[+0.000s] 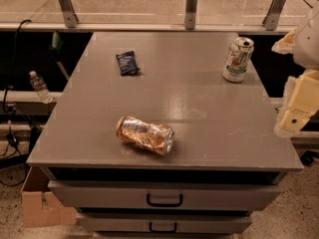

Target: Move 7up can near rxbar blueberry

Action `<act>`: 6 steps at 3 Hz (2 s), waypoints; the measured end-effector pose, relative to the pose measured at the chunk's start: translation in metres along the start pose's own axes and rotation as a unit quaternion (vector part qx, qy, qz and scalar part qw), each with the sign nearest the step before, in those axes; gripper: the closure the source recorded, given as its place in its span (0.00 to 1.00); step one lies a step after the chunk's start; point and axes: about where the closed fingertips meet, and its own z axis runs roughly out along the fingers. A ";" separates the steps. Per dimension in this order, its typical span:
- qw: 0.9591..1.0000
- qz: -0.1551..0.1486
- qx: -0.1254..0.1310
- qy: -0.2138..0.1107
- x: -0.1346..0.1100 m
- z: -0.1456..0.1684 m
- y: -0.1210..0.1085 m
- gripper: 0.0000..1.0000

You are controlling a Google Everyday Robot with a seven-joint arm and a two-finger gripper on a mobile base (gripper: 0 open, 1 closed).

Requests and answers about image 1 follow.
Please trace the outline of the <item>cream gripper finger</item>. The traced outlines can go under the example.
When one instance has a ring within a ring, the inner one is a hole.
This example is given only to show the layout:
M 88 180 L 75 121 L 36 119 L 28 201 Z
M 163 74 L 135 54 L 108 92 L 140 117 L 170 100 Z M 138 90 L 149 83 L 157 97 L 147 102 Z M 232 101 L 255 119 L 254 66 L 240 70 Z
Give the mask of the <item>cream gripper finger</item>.
M 319 71 L 306 69 L 298 78 L 288 77 L 274 133 L 290 138 L 319 111 Z
M 291 30 L 283 38 L 274 43 L 271 51 L 282 55 L 292 54 L 294 49 L 295 35 L 296 29 Z

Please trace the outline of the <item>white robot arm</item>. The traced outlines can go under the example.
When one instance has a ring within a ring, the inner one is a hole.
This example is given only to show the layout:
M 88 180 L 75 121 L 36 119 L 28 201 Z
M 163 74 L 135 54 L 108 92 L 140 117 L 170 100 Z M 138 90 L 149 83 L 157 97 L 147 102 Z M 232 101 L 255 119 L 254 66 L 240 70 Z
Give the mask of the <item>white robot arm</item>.
M 294 63 L 305 69 L 298 78 L 287 79 L 274 126 L 277 136 L 290 138 L 319 111 L 319 5 L 271 50 L 282 55 L 292 54 Z

